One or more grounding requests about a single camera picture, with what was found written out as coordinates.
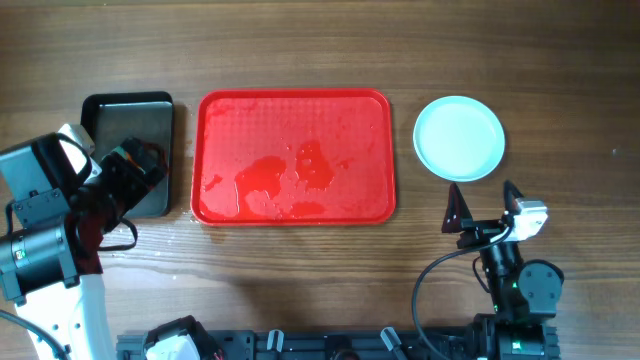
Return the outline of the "orange green sponge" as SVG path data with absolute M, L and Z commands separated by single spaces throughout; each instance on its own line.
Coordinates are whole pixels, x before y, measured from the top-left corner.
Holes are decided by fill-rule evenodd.
M 166 176 L 169 170 L 164 149 L 151 142 L 136 137 L 126 138 L 113 149 L 125 161 L 133 165 L 143 174 L 160 173 Z

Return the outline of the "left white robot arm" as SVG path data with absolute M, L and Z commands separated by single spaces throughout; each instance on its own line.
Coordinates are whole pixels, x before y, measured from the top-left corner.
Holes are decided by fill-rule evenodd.
M 98 165 L 70 137 L 50 133 L 1 154 L 13 196 L 1 238 L 1 291 L 14 312 L 2 318 L 27 330 L 41 359 L 125 359 L 106 316 L 100 255 L 125 215 L 167 175 L 164 150 L 129 137 Z

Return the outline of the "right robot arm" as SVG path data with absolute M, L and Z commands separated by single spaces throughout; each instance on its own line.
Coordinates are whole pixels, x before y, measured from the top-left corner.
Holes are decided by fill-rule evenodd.
M 464 359 L 559 359 L 557 330 L 547 322 L 557 314 L 563 272 L 545 260 L 525 261 L 519 244 L 537 235 L 548 219 L 543 201 L 504 183 L 505 212 L 495 220 L 475 220 L 457 184 L 449 188 L 442 231 L 460 235 L 460 250 L 479 253 L 494 305 L 465 330 Z

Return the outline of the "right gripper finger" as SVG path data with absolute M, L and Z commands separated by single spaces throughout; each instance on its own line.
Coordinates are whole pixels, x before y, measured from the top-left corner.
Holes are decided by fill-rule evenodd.
M 473 217 L 456 183 L 449 187 L 448 205 L 441 231 L 443 233 L 460 233 L 473 228 Z
M 503 184 L 503 198 L 505 210 L 511 214 L 519 214 L 521 212 L 520 205 L 517 200 L 523 198 L 524 195 L 510 180 L 505 180 Z

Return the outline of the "light blue plate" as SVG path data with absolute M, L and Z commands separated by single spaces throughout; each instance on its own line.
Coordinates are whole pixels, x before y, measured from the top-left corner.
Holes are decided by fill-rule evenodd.
M 480 101 L 446 96 L 429 103 L 418 115 L 413 146 L 433 174 L 452 182 L 472 182 L 501 163 L 506 135 L 495 113 Z

